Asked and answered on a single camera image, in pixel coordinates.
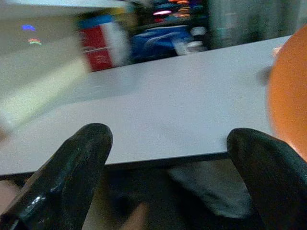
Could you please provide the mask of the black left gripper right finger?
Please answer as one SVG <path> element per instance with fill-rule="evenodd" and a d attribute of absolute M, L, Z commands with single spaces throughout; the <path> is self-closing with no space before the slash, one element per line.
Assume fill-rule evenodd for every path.
<path fill-rule="evenodd" d="M 307 163 L 287 143 L 235 128 L 227 152 L 268 230 L 307 228 Z"/>

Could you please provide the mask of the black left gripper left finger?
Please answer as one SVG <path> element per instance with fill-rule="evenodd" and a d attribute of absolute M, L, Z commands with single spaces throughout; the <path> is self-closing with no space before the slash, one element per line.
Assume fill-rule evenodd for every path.
<path fill-rule="evenodd" d="M 2 230 L 80 230 L 113 135 L 104 124 L 83 126 L 25 183 L 0 216 Z"/>

